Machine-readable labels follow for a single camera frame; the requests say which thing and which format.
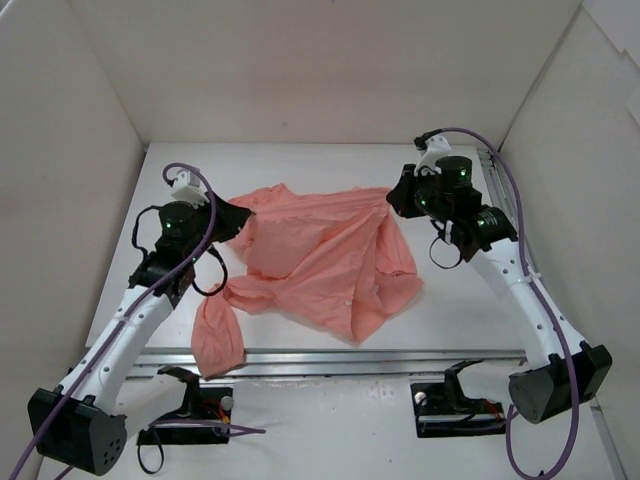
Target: white floor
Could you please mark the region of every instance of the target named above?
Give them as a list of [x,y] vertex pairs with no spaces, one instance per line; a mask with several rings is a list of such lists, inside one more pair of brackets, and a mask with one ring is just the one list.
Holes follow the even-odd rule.
[[[455,153],[473,159],[474,186],[490,203],[477,153],[472,147],[457,147]],[[174,161],[199,167],[216,192],[225,199],[256,188],[285,183],[296,193],[335,192],[353,187],[394,187],[402,166],[419,158],[411,146],[394,145],[225,145],[152,144],[149,148],[131,208],[116,249],[104,291],[87,341],[91,345],[120,303],[129,275],[140,262],[131,247],[131,229],[136,214],[152,204],[171,201],[162,182],[162,168]],[[520,349],[509,315],[490,289],[466,264],[440,270],[428,256],[435,230],[427,219],[398,218],[425,282],[424,291],[405,311],[374,333],[362,348],[391,350],[482,350]],[[139,239],[151,247],[159,237],[155,213],[142,221]],[[439,246],[434,255],[442,263],[455,263],[457,252]],[[231,275],[245,267],[222,245]],[[218,281],[215,260],[203,258],[197,265],[198,282],[209,286]],[[191,329],[201,297],[190,290],[174,314],[157,330],[149,348],[190,346]],[[247,349],[351,349],[352,345],[332,335],[309,328],[298,319],[270,312],[250,316],[237,312]]]
[[[231,439],[229,445],[165,447],[156,478],[217,480],[473,479],[513,480],[504,436],[418,439],[409,380],[323,379],[244,382],[234,386],[233,422],[263,427],[265,435]],[[514,444],[531,475],[550,468],[564,446],[569,415],[533,426],[516,420]],[[157,450],[146,447],[151,468]],[[45,460],[39,480],[62,466]],[[81,472],[68,480],[95,478]],[[135,440],[105,479],[148,479],[136,459]],[[582,407],[573,455],[558,480],[612,480],[605,450],[588,406]]]

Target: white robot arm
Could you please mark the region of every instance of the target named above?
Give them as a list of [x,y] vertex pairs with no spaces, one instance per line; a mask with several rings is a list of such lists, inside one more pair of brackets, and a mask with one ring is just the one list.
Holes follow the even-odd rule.
[[[180,170],[169,180],[166,172],[172,167]],[[151,207],[162,224],[155,250],[149,253],[133,241],[143,260],[129,278],[115,316],[60,384],[53,391],[38,389],[28,404],[34,432],[30,447],[95,475],[113,467],[130,436],[167,412],[188,414],[191,402],[198,401],[199,377],[173,367],[160,370],[137,391],[121,395],[120,389],[153,332],[195,285],[194,263],[206,251],[226,272],[213,243],[233,238],[251,215],[217,197],[193,167],[171,164],[164,176],[176,201]],[[206,192],[199,189],[198,178]],[[10,478],[17,476],[23,460]]]
[[527,357],[523,366],[471,360],[452,367],[445,373],[449,400],[461,410],[477,399],[513,404],[525,419],[539,423],[571,407],[567,359],[548,310],[559,319],[581,403],[595,395],[611,367],[611,356],[602,345],[589,346],[539,276],[522,265],[511,222],[500,209],[482,204],[482,194],[471,184],[471,160],[450,156],[441,132],[416,138],[421,162],[404,166],[387,201],[402,217],[431,218],[438,238],[457,247],[460,261],[474,268],[511,314]]

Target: wrinkled pink cloth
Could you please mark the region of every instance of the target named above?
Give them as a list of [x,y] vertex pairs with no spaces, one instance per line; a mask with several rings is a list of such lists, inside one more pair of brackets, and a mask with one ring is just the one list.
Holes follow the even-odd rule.
[[251,314],[278,308],[355,343],[402,309],[422,281],[388,192],[296,195],[280,184],[230,200],[255,213],[228,242],[248,268],[198,308],[191,347],[201,374],[244,361],[231,307]]

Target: white plastic bracket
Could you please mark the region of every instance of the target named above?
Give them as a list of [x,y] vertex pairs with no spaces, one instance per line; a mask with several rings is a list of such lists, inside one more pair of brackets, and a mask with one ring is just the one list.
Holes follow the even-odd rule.
[[526,275],[518,280],[520,283],[531,283],[535,280],[539,280],[542,278],[542,274],[539,272],[531,272],[529,275]]
[[420,164],[416,167],[416,174],[424,175],[425,170],[435,171],[436,161],[450,153],[451,145],[446,138],[442,135],[431,137],[427,140],[427,150],[422,153]]
[[178,201],[201,207],[209,199],[200,189],[200,179],[187,169],[178,170],[171,185],[171,196]]
[[444,243],[447,245],[451,245],[451,230],[453,229],[453,222],[451,220],[447,220],[447,223],[444,226]]

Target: black cable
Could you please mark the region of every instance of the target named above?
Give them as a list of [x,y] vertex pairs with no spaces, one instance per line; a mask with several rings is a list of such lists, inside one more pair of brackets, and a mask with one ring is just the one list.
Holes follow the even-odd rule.
[[437,266],[440,267],[442,270],[451,270],[452,268],[456,268],[458,265],[460,265],[462,263],[462,253],[460,253],[460,258],[458,258],[458,261],[455,263],[455,265],[451,265],[450,267],[445,267],[444,265],[440,265],[438,262],[436,262],[433,259],[433,255],[432,255],[432,250],[433,250],[433,246],[436,244],[436,242],[438,240],[442,240],[440,237],[436,237],[435,240],[433,242],[431,242],[431,246],[429,247],[429,259]]
[[430,132],[426,132],[423,133],[422,135],[420,135],[419,137],[416,137],[413,139],[413,143],[416,146],[416,148],[418,150],[426,150],[427,149],[427,140],[429,140],[431,137],[435,137],[436,135],[439,135],[442,133],[442,129],[438,128],[436,130],[431,130]]
[[475,413],[472,413],[471,415],[469,415],[469,416],[467,416],[467,417],[464,417],[464,418],[463,418],[463,419],[461,419],[461,420],[457,420],[457,421],[456,421],[456,424],[458,424],[458,423],[468,422],[469,420],[473,419],[475,416],[476,416],[476,414],[475,414]]
[[142,457],[140,457],[140,447],[142,446],[140,444],[140,439],[138,439],[138,465],[140,465],[140,468],[142,469],[142,471],[147,475],[155,475],[160,470],[162,470],[162,467],[164,466],[164,449],[162,448],[162,441],[160,440],[160,436],[158,435],[158,432],[156,431],[155,428],[151,427],[149,430],[147,430],[146,434],[151,435],[153,437],[155,441],[155,445],[158,447],[158,450],[160,451],[160,466],[156,470],[149,470],[145,466],[145,464],[142,462]]
[[147,258],[147,255],[149,255],[149,251],[146,248],[138,245],[138,228],[140,228],[140,218],[142,217],[142,215],[150,212],[151,210],[159,211],[160,207],[158,207],[157,205],[151,205],[150,207],[143,209],[136,217],[136,223],[133,225],[133,231],[131,232],[131,245],[136,250],[140,250],[142,252],[142,260],[145,260]]
[[490,425],[474,426],[474,427],[453,427],[447,425],[430,425],[429,427],[422,427],[422,433],[429,430],[438,432],[458,432],[458,433],[487,433],[494,430],[501,430],[505,428],[506,422],[492,423]]
[[200,287],[198,287],[198,284],[196,284],[195,278],[193,279],[193,282],[191,282],[191,286],[196,292],[198,292],[203,297],[214,297],[217,294],[219,294],[227,285],[227,280],[229,279],[229,271],[227,270],[227,265],[224,263],[222,256],[214,247],[210,247],[208,252],[211,253],[211,255],[213,255],[216,258],[216,260],[218,260],[218,263],[222,268],[222,283],[218,286],[218,288],[216,288],[212,292],[205,292]]

